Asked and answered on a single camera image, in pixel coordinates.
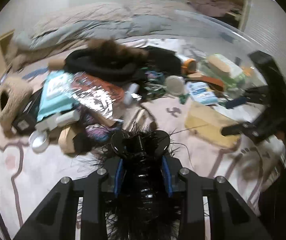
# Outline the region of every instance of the blue and white package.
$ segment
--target blue and white package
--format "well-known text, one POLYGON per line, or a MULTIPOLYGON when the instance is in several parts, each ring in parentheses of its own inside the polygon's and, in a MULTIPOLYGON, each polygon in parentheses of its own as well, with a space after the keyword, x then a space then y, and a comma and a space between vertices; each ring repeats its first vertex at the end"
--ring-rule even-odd
POLYGON ((186 90, 189 92, 191 98, 203 105, 212 105, 216 104, 218 98, 210 90, 209 86, 204 82, 187 82, 186 90))

